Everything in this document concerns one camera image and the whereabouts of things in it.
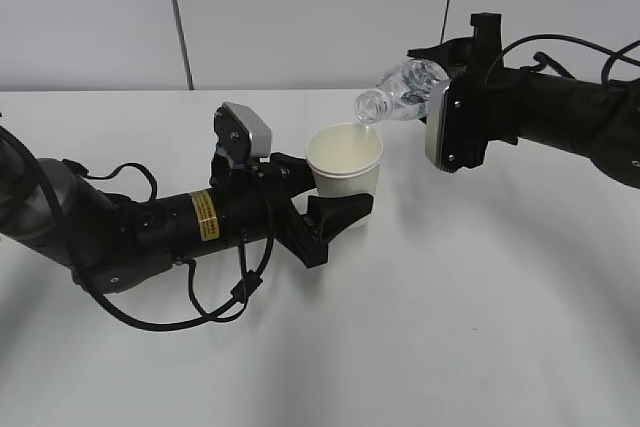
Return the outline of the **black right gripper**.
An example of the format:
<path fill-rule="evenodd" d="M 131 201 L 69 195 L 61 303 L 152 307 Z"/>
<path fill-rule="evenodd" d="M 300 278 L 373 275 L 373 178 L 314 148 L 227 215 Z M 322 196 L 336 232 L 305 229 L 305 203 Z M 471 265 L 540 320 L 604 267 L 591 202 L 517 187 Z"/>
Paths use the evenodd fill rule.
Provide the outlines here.
<path fill-rule="evenodd" d="M 484 147 L 491 141 L 511 145 L 518 143 L 515 127 L 514 94 L 503 77 L 501 38 L 502 15 L 473 13 L 470 24 L 473 36 L 459 38 L 454 44 L 441 44 L 407 51 L 407 57 L 428 60 L 450 67 L 454 75 L 452 94 L 461 106 L 454 110 L 456 124 L 462 128 L 467 143 Z"/>

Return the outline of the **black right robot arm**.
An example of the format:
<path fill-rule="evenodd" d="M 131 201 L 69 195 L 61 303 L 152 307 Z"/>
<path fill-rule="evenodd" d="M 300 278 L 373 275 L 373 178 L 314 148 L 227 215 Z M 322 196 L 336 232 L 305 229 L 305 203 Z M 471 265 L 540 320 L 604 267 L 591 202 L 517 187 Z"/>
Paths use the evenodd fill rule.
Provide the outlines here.
<path fill-rule="evenodd" d="M 587 158 L 607 177 L 638 187 L 639 82 L 610 77 L 616 62 L 631 60 L 627 54 L 637 42 L 613 51 L 555 35 L 557 41 L 605 54 L 600 80 L 594 83 L 572 77 L 541 52 L 533 65 L 508 68 L 508 53 L 541 37 L 503 45 L 498 13 L 474 13 L 470 24 L 470 37 L 407 53 L 438 65 L 448 76 L 434 87 L 424 116 L 425 155 L 436 168 L 448 173 L 473 169 L 483 164 L 490 142 L 515 145 L 526 139 Z"/>

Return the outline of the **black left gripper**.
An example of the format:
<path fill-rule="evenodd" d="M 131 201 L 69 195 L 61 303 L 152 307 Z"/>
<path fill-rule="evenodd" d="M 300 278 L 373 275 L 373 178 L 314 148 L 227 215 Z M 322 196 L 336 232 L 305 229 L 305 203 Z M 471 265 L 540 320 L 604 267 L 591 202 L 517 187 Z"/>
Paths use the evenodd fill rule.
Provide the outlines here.
<path fill-rule="evenodd" d="M 293 199 L 314 190 L 316 182 L 304 158 L 280 152 L 272 153 L 267 162 L 244 164 L 216 154 L 210 185 L 218 243 L 229 248 L 242 240 L 278 242 L 307 268 L 326 264 L 327 243 L 369 216 L 374 205 L 369 193 L 309 196 L 307 216 L 300 214 Z"/>

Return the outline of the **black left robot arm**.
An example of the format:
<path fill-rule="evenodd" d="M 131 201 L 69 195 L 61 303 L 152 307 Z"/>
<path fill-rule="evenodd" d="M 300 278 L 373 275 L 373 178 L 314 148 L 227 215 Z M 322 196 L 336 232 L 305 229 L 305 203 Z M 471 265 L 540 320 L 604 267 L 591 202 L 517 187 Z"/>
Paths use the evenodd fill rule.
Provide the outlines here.
<path fill-rule="evenodd" d="M 367 216 L 368 193 L 314 195 L 308 163 L 271 149 L 268 127 L 218 120 L 208 188 L 144 202 L 105 193 L 80 164 L 35 158 L 1 137 L 1 232 L 87 276 L 103 294 L 133 288 L 181 263 L 263 241 L 283 245 L 308 268 L 327 262 L 330 242 Z M 293 200 L 309 196 L 299 212 Z"/>

